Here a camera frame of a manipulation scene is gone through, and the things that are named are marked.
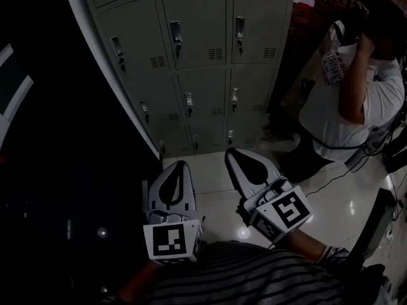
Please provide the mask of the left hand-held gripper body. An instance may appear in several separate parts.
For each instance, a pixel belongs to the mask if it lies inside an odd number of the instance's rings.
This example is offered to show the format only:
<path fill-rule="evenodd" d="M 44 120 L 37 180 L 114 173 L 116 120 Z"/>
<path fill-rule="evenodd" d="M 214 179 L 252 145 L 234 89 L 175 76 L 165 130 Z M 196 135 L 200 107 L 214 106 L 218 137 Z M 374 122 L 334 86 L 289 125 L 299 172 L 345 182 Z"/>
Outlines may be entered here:
<path fill-rule="evenodd" d="M 196 211 L 150 210 L 143 226 L 149 259 L 159 264 L 194 263 L 204 235 L 205 217 Z"/>

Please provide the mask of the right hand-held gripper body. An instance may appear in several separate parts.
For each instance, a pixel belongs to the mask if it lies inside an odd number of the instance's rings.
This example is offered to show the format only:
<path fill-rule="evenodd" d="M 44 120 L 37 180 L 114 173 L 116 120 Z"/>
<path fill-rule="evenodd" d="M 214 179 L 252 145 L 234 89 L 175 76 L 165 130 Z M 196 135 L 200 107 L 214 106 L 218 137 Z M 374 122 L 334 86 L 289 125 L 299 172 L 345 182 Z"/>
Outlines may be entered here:
<path fill-rule="evenodd" d="M 279 177 L 254 196 L 241 198 L 237 213 L 275 244 L 311 218 L 312 209 L 299 186 Z"/>

